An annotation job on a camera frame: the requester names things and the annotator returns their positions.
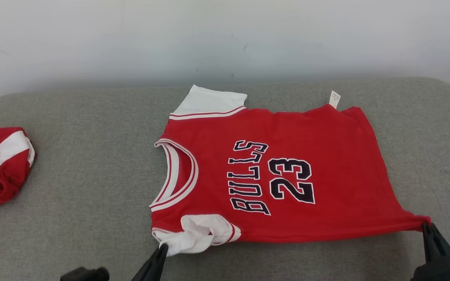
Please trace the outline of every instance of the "white stripe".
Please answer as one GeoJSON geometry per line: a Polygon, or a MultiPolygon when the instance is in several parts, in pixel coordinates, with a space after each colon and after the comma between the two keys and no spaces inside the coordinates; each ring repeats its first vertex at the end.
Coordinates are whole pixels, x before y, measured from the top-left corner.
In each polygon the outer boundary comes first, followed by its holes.
{"type": "Polygon", "coordinates": [[[237,112],[241,110],[245,110],[246,107],[239,107],[236,110],[229,112],[227,114],[225,113],[213,113],[213,114],[196,114],[196,115],[189,115],[189,116],[173,116],[170,115],[170,119],[172,120],[184,120],[184,119],[197,119],[197,118],[211,118],[211,117],[227,117],[230,115],[234,115],[237,112]]]}
{"type": "Polygon", "coordinates": [[[13,156],[21,153],[22,151],[29,150],[27,155],[27,161],[29,167],[34,162],[34,148],[30,144],[30,140],[23,134],[23,131],[12,133],[4,141],[0,143],[0,166],[13,156]]]}
{"type": "Polygon", "coordinates": [[[167,142],[168,144],[172,144],[173,146],[179,148],[180,150],[182,150],[185,154],[187,154],[190,157],[191,173],[189,176],[189,180],[187,181],[187,183],[184,185],[184,187],[182,189],[178,190],[177,193],[173,194],[169,198],[156,203],[156,205],[157,205],[157,204],[165,202],[164,204],[154,206],[154,207],[153,207],[154,204],[151,204],[149,207],[152,212],[173,206],[176,203],[180,202],[187,195],[189,195],[191,193],[191,191],[193,190],[193,188],[195,187],[195,184],[196,184],[197,178],[198,178],[198,174],[199,174],[199,167],[198,167],[197,161],[195,160],[194,156],[192,155],[192,153],[190,151],[188,151],[183,146],[181,146],[180,144],[177,144],[176,142],[173,142],[170,139],[160,139],[155,143],[155,146],[160,146],[164,142],[167,142]]]}
{"type": "Polygon", "coordinates": [[[178,181],[178,172],[180,169],[180,160],[178,157],[177,151],[169,144],[163,144],[162,147],[164,148],[164,151],[166,152],[166,163],[168,164],[168,172],[166,174],[166,181],[164,182],[164,185],[157,195],[157,197],[154,199],[154,202],[152,202],[151,205],[154,205],[155,203],[159,201],[163,201],[164,199],[171,196],[173,193],[173,190],[175,190],[175,187],[177,185],[178,181]]]}

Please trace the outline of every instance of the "folded clothing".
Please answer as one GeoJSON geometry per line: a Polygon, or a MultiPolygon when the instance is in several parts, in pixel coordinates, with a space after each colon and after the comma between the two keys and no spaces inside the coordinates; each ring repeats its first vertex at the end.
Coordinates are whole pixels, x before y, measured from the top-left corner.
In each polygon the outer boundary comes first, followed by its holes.
{"type": "Polygon", "coordinates": [[[18,193],[35,157],[34,148],[22,128],[0,128],[0,205],[18,193]]]}

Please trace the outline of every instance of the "red jersey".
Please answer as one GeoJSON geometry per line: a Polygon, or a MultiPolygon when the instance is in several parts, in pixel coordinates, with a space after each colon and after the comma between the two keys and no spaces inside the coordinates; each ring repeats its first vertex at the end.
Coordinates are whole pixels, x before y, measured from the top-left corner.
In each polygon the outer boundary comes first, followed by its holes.
{"type": "Polygon", "coordinates": [[[150,205],[168,255],[226,242],[311,242],[419,230],[403,210],[358,107],[243,106],[246,94],[193,86],[155,146],[168,176],[150,205]]]}
{"type": "Polygon", "coordinates": [[[0,205],[20,191],[35,157],[22,128],[0,128],[0,205]]]}

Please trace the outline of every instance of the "black clamp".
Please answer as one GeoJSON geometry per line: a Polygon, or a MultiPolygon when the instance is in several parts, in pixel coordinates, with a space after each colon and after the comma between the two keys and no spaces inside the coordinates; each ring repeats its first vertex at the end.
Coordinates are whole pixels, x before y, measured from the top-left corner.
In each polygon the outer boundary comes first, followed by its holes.
{"type": "MultiPolygon", "coordinates": [[[[138,270],[132,281],[160,281],[166,254],[168,254],[168,245],[162,244],[157,247],[152,256],[138,270]]],[[[79,267],[60,277],[60,281],[109,281],[109,272],[105,267],[100,267],[97,270],[79,267]]]]}
{"type": "Polygon", "coordinates": [[[416,268],[411,281],[450,281],[450,245],[435,224],[423,225],[424,265],[416,268]]]}

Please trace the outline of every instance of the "sleeve stripe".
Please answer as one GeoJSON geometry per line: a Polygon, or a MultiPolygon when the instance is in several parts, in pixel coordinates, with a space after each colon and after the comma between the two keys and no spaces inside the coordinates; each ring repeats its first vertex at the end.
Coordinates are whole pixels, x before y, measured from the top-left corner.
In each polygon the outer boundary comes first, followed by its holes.
{"type": "Polygon", "coordinates": [[[196,118],[210,118],[210,117],[227,117],[240,112],[241,110],[247,109],[246,107],[237,107],[229,112],[206,112],[206,113],[196,113],[196,114],[185,114],[185,115],[175,115],[170,114],[170,119],[173,120],[183,120],[183,119],[196,119],[196,118]]]}

